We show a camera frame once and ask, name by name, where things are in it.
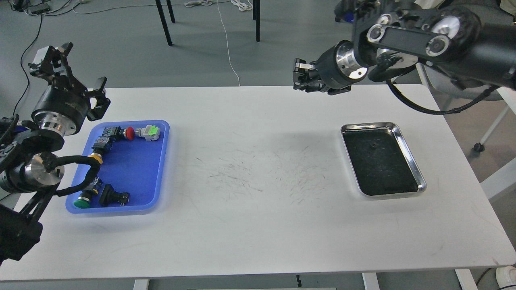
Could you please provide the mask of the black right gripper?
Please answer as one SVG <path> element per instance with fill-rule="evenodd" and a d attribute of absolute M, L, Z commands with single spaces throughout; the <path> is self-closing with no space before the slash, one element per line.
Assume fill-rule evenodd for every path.
<path fill-rule="evenodd" d="M 336 44 L 326 50 L 315 63 L 296 58 L 293 64 L 293 88 L 306 93 L 326 92 L 328 95 L 349 92 L 357 79 L 352 79 L 350 72 L 345 72 L 346 69 L 342 68 L 350 65 L 348 52 L 353 54 L 352 44 Z"/>

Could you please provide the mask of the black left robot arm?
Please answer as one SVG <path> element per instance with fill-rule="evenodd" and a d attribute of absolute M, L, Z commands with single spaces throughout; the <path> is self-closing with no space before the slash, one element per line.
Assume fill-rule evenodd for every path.
<path fill-rule="evenodd" d="M 65 136 L 77 134 L 85 119 L 103 118 L 110 105 L 106 77 L 89 91 L 73 76 L 67 61 L 72 47 L 68 42 L 37 51 L 30 74 L 46 80 L 48 87 L 30 120 L 21 120 L 18 114 L 1 119 L 1 188 L 12 194 L 33 193 L 19 212 L 1 205 L 1 261 L 19 261 L 40 242 L 39 219 L 50 200 L 84 189 L 102 164 L 96 156 L 54 154 L 62 149 Z"/>

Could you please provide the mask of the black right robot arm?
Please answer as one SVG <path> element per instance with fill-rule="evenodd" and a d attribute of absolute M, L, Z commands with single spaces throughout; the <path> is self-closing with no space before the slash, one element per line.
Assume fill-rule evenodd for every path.
<path fill-rule="evenodd" d="M 482 22 L 463 5 L 424 9 L 414 0 L 343 0 L 335 19 L 353 19 L 352 40 L 341 40 L 316 61 L 297 58 L 293 88 L 330 95 L 348 92 L 365 78 L 385 82 L 402 103 L 433 115 L 457 114 L 500 87 L 515 89 L 515 26 Z M 405 97 L 395 77 L 425 64 L 459 90 L 487 85 L 470 103 L 446 111 Z"/>

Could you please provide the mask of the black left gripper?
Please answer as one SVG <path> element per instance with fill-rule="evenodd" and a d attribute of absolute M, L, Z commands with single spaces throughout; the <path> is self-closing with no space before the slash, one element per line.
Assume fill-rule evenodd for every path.
<path fill-rule="evenodd" d="M 85 85 L 74 77 L 67 61 L 72 47 L 73 43 L 68 42 L 60 47 L 41 48 L 33 62 L 28 64 L 32 76 L 44 79 L 49 84 L 31 118 L 40 128 L 58 130 L 61 135 L 77 134 L 86 117 L 89 121 L 101 120 L 111 104 L 106 97 L 107 77 L 98 78 L 96 88 L 91 91 L 87 91 Z M 92 98 L 96 104 L 90 108 L 89 99 Z"/>

